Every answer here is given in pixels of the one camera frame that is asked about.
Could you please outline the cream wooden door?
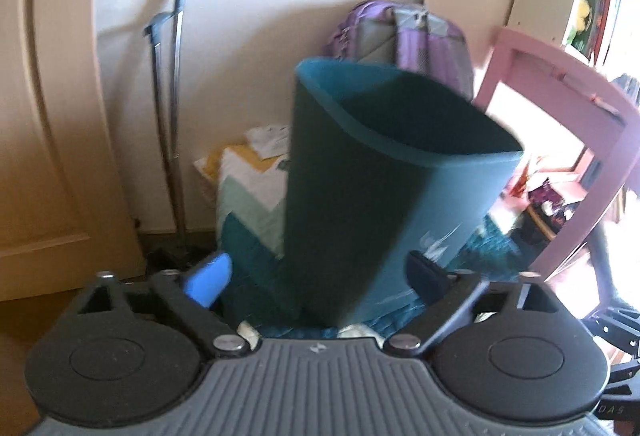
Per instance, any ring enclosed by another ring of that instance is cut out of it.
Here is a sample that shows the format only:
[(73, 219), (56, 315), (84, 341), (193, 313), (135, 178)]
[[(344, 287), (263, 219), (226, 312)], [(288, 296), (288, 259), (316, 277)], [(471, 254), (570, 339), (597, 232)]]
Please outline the cream wooden door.
[(104, 110), (93, 0), (1, 0), (1, 296), (143, 269)]

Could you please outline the pink wooden chair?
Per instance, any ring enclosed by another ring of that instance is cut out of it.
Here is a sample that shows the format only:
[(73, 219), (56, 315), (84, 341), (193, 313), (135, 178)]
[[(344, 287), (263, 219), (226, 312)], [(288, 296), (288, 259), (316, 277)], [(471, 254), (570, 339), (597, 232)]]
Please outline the pink wooden chair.
[(497, 33), (474, 105), (485, 111), (500, 83), (559, 122), (600, 162), (573, 217), (530, 265), (548, 278), (578, 250), (620, 189), (639, 186), (639, 110), (593, 68), (508, 27)]

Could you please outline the purple grey backpack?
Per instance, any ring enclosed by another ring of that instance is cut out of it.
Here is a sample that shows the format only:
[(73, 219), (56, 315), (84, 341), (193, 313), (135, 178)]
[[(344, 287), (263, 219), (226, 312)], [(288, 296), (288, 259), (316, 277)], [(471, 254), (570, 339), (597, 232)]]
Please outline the purple grey backpack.
[(394, 65), (423, 74), (466, 100), (474, 68), (462, 30), (433, 14), (424, 0), (367, 0), (337, 25), (323, 54), (357, 63)]

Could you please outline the white crumpled paper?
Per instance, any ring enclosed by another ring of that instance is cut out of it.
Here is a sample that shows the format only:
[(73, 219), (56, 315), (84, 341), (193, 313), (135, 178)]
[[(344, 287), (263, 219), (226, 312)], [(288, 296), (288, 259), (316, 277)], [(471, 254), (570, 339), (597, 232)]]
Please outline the white crumpled paper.
[(284, 124), (257, 126), (247, 130), (245, 138), (260, 159), (278, 158), (288, 153), (290, 127)]

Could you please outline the teal plastic trash bin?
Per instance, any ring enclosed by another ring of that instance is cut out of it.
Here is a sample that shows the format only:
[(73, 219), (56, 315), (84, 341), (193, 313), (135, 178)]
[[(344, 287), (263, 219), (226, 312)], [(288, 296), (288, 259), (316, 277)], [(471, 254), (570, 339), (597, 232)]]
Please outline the teal plastic trash bin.
[(414, 300), (405, 259), (448, 264), (523, 155), (486, 113), (392, 66), (309, 58), (295, 70), (284, 263), (322, 326)]

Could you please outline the chevron patterned quilt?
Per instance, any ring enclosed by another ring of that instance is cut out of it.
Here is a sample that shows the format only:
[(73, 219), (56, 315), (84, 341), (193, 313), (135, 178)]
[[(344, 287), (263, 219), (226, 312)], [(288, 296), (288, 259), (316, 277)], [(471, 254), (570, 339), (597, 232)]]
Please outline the chevron patterned quilt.
[(246, 145), (231, 145), (198, 159), (203, 195), (216, 210), (218, 247), (232, 260), (222, 292), (224, 318), (255, 342), (265, 338), (367, 338), (382, 342), (424, 312), (413, 297), (383, 316), (343, 328), (321, 328), (288, 287), (283, 234), (288, 157), (262, 160)]

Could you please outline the purple toy under chair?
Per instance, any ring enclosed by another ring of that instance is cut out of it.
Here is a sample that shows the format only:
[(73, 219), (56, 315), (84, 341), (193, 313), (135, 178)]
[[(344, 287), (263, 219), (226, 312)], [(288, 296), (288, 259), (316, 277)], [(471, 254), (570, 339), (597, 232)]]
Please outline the purple toy under chair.
[(535, 214), (554, 231), (559, 231), (573, 217), (579, 205), (579, 201), (566, 201), (552, 187), (549, 178), (537, 188), (529, 190), (527, 198)]

